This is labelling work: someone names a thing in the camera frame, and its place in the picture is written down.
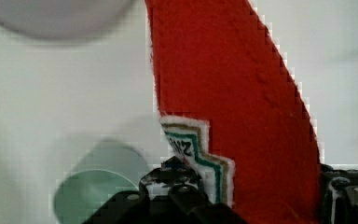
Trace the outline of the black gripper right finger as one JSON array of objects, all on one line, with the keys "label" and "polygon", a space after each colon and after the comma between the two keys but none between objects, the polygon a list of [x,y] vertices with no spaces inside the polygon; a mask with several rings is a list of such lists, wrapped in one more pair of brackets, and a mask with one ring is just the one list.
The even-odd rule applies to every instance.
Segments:
[{"label": "black gripper right finger", "polygon": [[321,170],[321,224],[358,224],[358,170]]}]

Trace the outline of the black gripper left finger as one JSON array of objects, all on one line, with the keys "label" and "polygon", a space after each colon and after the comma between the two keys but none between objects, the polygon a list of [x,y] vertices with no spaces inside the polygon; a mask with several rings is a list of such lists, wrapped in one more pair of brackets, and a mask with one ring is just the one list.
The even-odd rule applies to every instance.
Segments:
[{"label": "black gripper left finger", "polygon": [[201,177],[176,157],[115,194],[83,224],[248,224],[207,196]]}]

